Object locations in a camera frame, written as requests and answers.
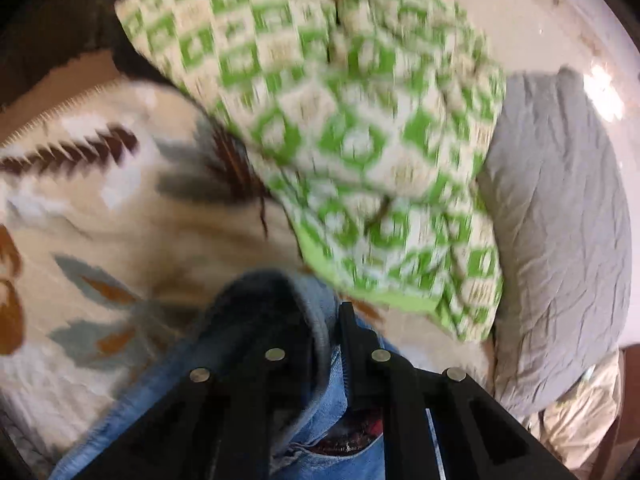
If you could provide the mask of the grey pillow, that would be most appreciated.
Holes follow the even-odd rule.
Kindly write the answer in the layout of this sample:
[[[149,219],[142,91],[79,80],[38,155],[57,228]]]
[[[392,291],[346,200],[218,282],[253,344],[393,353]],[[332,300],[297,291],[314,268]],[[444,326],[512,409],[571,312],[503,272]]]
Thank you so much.
[[[616,348],[629,310],[627,197],[582,76],[509,78],[478,185],[503,273],[495,396],[525,417]]]

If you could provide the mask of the beige crinkled pillow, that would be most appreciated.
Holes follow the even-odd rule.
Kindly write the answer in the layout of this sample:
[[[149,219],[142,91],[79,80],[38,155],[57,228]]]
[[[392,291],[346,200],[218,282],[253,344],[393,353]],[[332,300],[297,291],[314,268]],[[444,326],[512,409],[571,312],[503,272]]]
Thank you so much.
[[[589,465],[622,405],[622,352],[589,367],[574,386],[548,408],[520,419],[565,467]]]

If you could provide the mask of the green white patterned quilt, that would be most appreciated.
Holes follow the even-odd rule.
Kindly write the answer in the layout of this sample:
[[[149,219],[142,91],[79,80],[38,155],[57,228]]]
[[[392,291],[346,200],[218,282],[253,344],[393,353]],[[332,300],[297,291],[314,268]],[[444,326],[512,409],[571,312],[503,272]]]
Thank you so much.
[[[307,266],[486,339],[502,292],[477,188],[506,96],[452,0],[118,0],[136,51],[244,145]]]

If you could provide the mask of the leaf pattern cream blanket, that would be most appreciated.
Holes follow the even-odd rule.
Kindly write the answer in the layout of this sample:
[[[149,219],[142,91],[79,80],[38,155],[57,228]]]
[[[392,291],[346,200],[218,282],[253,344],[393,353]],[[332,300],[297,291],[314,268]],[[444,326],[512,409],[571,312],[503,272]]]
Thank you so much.
[[[2,162],[1,411],[35,474],[68,479],[90,431],[229,282],[303,261],[283,207],[234,198],[208,118],[116,82],[14,134]]]

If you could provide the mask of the blue denim jeans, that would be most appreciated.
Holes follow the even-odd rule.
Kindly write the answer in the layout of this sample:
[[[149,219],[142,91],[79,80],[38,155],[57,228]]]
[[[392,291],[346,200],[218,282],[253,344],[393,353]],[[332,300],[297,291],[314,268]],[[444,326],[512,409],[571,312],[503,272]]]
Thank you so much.
[[[167,398],[194,370],[207,370],[219,392],[222,384],[247,373],[250,352],[265,352],[269,336],[306,344],[299,367],[306,378],[286,387],[302,397],[284,408],[272,430],[273,479],[382,479],[382,426],[372,416],[346,420],[347,394],[342,350],[337,339],[338,299],[309,275],[260,270],[247,273],[217,296],[191,333],[143,373],[82,440],[58,462],[55,479],[73,479],[94,464],[107,447]]]

